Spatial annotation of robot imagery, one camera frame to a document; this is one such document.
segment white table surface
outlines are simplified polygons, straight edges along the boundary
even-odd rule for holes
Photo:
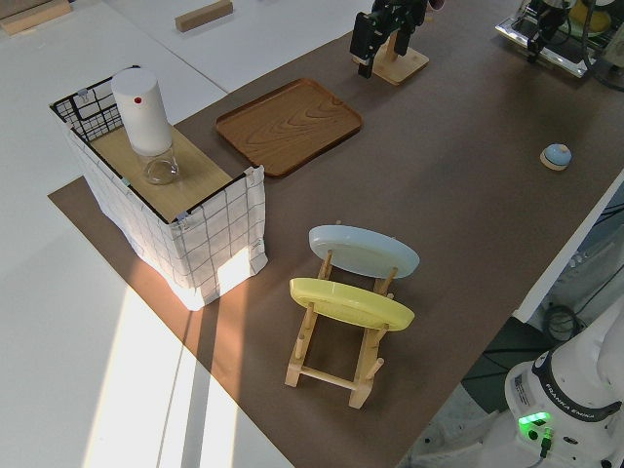
[[[72,9],[0,32],[0,466],[291,466],[48,199],[80,175],[49,103],[134,63],[172,123],[224,96],[105,3]]]
[[[233,0],[234,12],[179,32],[175,18],[211,0],[105,0],[220,88],[232,92],[353,30],[372,0]],[[351,56],[344,51],[346,60]]]

